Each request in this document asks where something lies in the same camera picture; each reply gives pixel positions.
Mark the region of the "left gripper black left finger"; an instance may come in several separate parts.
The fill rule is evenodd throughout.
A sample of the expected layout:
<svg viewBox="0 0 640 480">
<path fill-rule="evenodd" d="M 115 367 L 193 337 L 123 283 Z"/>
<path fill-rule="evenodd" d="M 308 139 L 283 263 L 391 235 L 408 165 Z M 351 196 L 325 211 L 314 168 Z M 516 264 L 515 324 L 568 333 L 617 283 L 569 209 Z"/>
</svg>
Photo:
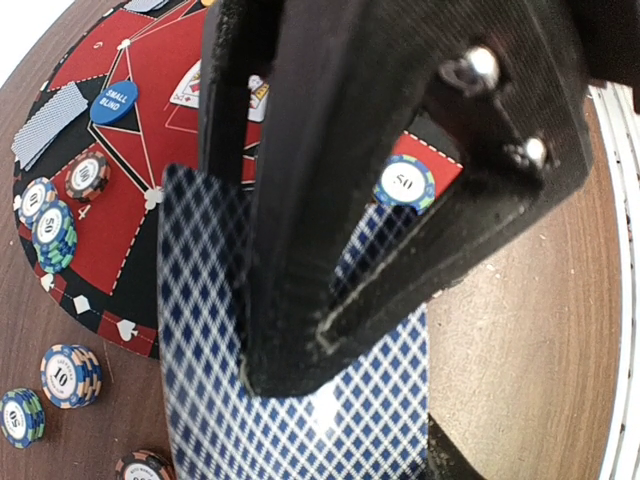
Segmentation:
<svg viewBox="0 0 640 480">
<path fill-rule="evenodd" d="M 428 415 L 427 478 L 485 480 L 431 414 Z"/>
</svg>

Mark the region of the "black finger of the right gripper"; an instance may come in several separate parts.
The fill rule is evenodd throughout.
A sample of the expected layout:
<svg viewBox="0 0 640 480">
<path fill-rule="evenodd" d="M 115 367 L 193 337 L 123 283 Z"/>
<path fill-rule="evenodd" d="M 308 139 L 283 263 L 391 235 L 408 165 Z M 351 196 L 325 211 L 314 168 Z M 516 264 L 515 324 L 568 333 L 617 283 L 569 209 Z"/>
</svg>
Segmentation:
<svg viewBox="0 0 640 480">
<path fill-rule="evenodd" d="M 218 209 L 244 204 L 241 187 L 251 91 L 268 76 L 280 29 L 278 1 L 217 1 L 206 15 L 199 94 L 199 170 Z"/>
</svg>

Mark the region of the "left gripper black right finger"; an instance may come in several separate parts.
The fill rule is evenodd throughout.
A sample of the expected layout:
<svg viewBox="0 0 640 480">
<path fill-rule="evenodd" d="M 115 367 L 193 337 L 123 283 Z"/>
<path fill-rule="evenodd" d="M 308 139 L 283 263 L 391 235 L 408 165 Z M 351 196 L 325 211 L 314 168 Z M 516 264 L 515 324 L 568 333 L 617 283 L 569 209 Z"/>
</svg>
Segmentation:
<svg viewBox="0 0 640 480">
<path fill-rule="evenodd" d="M 577 1 L 288 1 L 251 216 L 243 367 L 311 393 L 578 190 Z"/>
</svg>

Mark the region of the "king of diamonds card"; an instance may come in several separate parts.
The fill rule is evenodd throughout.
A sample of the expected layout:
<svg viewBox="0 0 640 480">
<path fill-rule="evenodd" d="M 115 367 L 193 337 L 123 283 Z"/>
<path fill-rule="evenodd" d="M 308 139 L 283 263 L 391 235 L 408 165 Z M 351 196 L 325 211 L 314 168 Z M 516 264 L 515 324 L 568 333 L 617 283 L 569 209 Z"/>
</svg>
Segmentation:
<svg viewBox="0 0 640 480">
<path fill-rule="evenodd" d="M 198 60 L 180 80 L 170 97 L 170 103 L 197 109 L 200 92 L 200 66 Z"/>
</svg>

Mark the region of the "blue playing card deck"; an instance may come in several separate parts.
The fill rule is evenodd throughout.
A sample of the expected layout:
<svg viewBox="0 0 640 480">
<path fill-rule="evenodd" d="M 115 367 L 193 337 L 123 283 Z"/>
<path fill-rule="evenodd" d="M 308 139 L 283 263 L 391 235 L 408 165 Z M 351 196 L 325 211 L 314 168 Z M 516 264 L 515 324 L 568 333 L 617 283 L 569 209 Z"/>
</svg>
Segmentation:
<svg viewBox="0 0 640 480">
<path fill-rule="evenodd" d="M 359 202 L 279 231 L 236 181 L 179 164 L 158 226 L 160 353 L 187 479 L 423 479 L 427 309 L 391 274 L 414 216 Z"/>
</svg>

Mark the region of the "dealt card sector seven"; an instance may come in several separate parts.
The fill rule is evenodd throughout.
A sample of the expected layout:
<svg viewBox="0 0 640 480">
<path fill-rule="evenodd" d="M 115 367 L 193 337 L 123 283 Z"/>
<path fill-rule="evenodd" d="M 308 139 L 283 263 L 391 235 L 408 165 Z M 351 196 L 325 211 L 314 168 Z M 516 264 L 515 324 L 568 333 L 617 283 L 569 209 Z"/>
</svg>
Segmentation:
<svg viewBox="0 0 640 480">
<path fill-rule="evenodd" d="M 149 13 L 162 8 L 168 0 L 130 0 L 124 5 L 124 9 L 134 13 Z"/>
</svg>

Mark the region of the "green fifty chips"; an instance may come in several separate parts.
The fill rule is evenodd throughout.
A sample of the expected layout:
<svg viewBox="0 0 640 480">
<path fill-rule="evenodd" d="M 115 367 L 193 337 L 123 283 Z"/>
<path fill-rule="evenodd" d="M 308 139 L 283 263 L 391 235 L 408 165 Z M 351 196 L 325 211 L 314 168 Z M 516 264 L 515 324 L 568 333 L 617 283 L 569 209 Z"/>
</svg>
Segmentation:
<svg viewBox="0 0 640 480">
<path fill-rule="evenodd" d="M 385 164 L 373 195 L 382 205 L 411 207 L 421 215 L 435 201 L 435 177 L 415 157 L 393 155 Z"/>
<path fill-rule="evenodd" d="M 44 272 L 57 274 L 71 264 L 78 235 L 73 212 L 65 202 L 57 199 L 41 213 L 32 229 L 32 243 Z"/>
</svg>

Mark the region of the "blue small blind button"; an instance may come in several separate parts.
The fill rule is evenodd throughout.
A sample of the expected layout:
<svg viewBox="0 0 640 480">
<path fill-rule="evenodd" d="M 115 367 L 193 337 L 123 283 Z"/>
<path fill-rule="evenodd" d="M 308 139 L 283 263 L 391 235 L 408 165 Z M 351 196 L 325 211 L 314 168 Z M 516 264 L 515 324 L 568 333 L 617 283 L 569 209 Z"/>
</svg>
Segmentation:
<svg viewBox="0 0 640 480">
<path fill-rule="evenodd" d="M 98 125 L 111 125 L 134 109 L 139 97 L 138 86 L 130 80 L 117 82 L 100 93 L 90 108 L 90 120 Z"/>
</svg>

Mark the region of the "dealt card sector five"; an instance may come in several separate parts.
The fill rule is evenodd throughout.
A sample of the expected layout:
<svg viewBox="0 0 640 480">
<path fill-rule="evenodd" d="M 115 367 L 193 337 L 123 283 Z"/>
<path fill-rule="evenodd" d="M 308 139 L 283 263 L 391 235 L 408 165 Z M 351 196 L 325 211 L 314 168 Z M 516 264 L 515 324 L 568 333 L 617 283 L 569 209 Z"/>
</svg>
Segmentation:
<svg viewBox="0 0 640 480">
<path fill-rule="evenodd" d="M 75 82 L 58 90 L 15 134 L 11 146 L 21 170 L 29 170 L 51 142 L 88 106 Z"/>
</svg>

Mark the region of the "brown hundred chips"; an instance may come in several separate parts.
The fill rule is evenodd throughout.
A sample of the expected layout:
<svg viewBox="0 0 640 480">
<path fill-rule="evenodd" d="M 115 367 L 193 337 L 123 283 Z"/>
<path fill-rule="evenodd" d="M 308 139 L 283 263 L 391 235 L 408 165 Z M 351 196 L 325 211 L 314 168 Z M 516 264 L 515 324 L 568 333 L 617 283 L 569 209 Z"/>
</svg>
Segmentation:
<svg viewBox="0 0 640 480">
<path fill-rule="evenodd" d="M 85 152 L 70 164 L 65 177 L 66 195 L 81 203 L 100 196 L 109 183 L 111 166 L 101 152 Z"/>
</svg>

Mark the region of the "single blue ten chip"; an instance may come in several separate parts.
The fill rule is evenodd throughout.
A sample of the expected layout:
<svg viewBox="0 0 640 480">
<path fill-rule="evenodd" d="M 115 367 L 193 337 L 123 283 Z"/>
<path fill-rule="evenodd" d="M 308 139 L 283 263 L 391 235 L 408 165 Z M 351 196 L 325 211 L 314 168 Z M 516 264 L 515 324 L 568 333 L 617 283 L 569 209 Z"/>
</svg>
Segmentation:
<svg viewBox="0 0 640 480">
<path fill-rule="evenodd" d="M 39 216 L 58 199 L 55 185 L 45 177 L 31 181 L 21 195 L 18 208 L 19 220 L 30 230 Z"/>
</svg>

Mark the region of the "blue white poker chip stack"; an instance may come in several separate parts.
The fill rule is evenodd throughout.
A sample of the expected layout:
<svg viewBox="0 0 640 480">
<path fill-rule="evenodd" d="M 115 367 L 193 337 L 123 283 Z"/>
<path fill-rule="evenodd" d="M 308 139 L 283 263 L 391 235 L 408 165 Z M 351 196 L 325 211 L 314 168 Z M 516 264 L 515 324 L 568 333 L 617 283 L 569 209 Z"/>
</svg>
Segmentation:
<svg viewBox="0 0 640 480">
<path fill-rule="evenodd" d="M 82 345 L 56 344 L 43 355 L 40 376 L 45 396 L 60 409 L 94 403 L 102 389 L 102 368 Z"/>
</svg>

